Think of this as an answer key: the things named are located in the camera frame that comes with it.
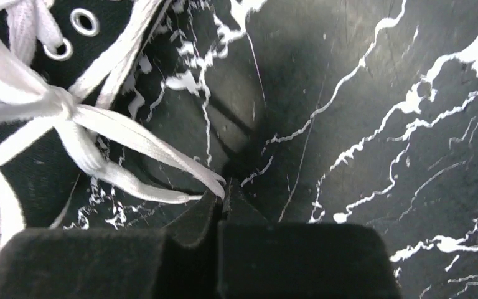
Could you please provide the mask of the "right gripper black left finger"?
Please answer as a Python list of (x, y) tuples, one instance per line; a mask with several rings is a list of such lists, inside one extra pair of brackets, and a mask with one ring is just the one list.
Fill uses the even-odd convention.
[(160, 229), (27, 229), (0, 253), (0, 298), (208, 298), (222, 200)]

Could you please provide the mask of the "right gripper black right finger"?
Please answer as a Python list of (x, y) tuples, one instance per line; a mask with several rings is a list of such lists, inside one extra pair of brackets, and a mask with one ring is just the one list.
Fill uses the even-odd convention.
[(268, 222), (241, 184), (218, 225), (219, 298), (400, 298), (379, 234), (355, 224)]

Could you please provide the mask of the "black white sneaker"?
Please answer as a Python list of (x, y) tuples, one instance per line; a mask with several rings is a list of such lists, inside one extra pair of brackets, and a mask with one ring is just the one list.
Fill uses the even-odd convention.
[[(56, 130), (68, 155), (87, 174), (146, 200), (183, 202), (181, 193), (142, 183), (121, 166), (105, 160), (90, 137), (91, 132), (138, 151), (160, 162), (176, 165), (175, 154), (163, 141), (135, 121), (110, 110), (110, 93), (121, 86), (138, 52), (144, 30), (154, 16), (162, 16), (168, 1), (136, 1), (128, 25), (118, 39), (77, 79), (71, 90), (47, 84), (30, 68), (33, 46), (41, 41), (55, 54), (65, 39), (43, 1), (30, 9), (32, 22), (16, 22), (14, 40), (6, 47), (0, 40), (0, 165), (26, 150), (50, 130)], [(0, 1), (0, 10), (27, 12), (16, 1)], [(25, 228), (19, 201), (0, 172), (2, 213), (0, 246)]]

